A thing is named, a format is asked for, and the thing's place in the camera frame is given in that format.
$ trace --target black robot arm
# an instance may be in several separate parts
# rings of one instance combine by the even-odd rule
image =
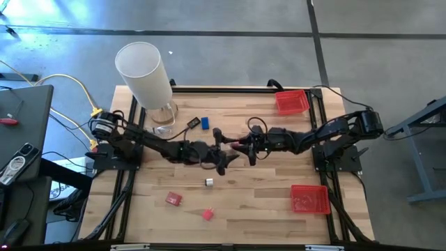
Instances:
[[[214,128],[215,144],[232,143],[231,147],[244,153],[249,158],[250,165],[256,164],[256,154],[264,151],[267,154],[274,151],[288,151],[294,154],[302,153],[314,144],[325,141],[324,156],[330,158],[342,155],[344,149],[362,139],[375,139],[383,134],[383,125],[379,114],[369,109],[346,114],[323,124],[320,128],[309,132],[293,132],[285,128],[263,129],[259,125],[249,127],[248,135],[240,139],[225,137],[219,128]]]
[[[132,159],[134,143],[138,143],[157,151],[172,163],[185,165],[212,163],[218,174],[224,175],[228,164],[239,156],[238,154],[226,154],[221,151],[220,145],[209,146],[205,142],[190,142],[189,140],[168,141],[139,128],[136,124],[128,123],[119,114],[104,112],[94,121],[96,124],[94,124],[94,128],[91,128],[93,136],[96,139],[107,141],[114,148],[114,157],[123,160]],[[124,129],[123,134],[118,132],[118,127]]]

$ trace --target small blue cube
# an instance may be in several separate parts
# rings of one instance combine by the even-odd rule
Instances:
[[[208,117],[201,118],[201,129],[203,129],[203,130],[209,129],[209,119],[208,119]]]

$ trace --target white lamp shade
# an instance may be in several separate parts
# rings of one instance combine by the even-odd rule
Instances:
[[[154,45],[135,42],[124,46],[116,55],[115,65],[142,107],[159,109],[170,102],[172,89]]]

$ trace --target wooden table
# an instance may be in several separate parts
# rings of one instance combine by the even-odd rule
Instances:
[[[327,89],[322,91],[327,119],[344,114],[342,99]],[[128,115],[131,100],[128,87],[117,86],[111,110],[120,109]],[[222,129],[228,137],[246,135],[249,131],[246,122],[252,116],[264,119],[269,128],[285,127],[303,132],[311,129],[309,112],[278,116],[272,94],[175,93],[174,100],[179,108],[174,133],[196,116],[209,117],[210,127]],[[149,118],[145,126],[152,126]],[[212,130],[200,127],[189,131],[187,139],[215,142]],[[93,181],[79,237],[91,233],[109,210],[116,173],[106,171]],[[204,186],[206,178],[214,179],[213,188]],[[339,173],[339,182],[346,211],[364,234],[373,238],[360,182],[349,173]],[[125,242],[329,243],[324,215],[291,211],[289,194],[293,184],[320,185],[311,151],[300,155],[271,153],[253,167],[242,155],[229,165],[225,176],[219,176],[215,170],[203,170],[198,165],[172,164],[159,153],[145,148],[134,183]],[[171,191],[183,196],[181,206],[164,201]],[[215,209],[215,217],[207,222],[201,214],[210,207]],[[118,231],[120,213],[114,233]],[[339,218],[336,213],[333,217],[341,237]]]

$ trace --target red plastic basket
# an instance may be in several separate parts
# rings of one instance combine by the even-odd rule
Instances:
[[[309,109],[305,91],[280,91],[276,92],[276,104],[280,115],[295,114]]]
[[[330,214],[327,187],[324,185],[292,185],[291,206],[296,213]]]

